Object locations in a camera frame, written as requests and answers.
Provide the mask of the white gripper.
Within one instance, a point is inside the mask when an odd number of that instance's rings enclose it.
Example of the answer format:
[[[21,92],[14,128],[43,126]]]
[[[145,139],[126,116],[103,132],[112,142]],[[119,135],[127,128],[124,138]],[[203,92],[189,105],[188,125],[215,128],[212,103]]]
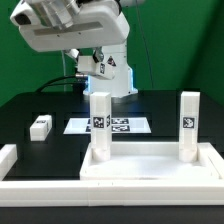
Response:
[[[101,46],[124,43],[130,30],[128,22],[115,0],[93,0],[77,6],[79,11],[73,16],[73,24],[67,28],[24,25],[19,26],[19,31],[36,51],[66,50],[65,54],[77,61],[79,48],[96,47],[93,59],[96,63],[102,62]]]

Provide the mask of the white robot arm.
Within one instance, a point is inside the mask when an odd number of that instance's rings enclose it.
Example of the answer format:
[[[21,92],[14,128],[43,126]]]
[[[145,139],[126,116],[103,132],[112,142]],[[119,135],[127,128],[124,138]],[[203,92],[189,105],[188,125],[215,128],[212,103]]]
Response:
[[[89,77],[86,95],[135,94],[127,63],[129,24],[124,7],[145,0],[20,0],[11,15],[27,44],[38,52],[62,51]]]

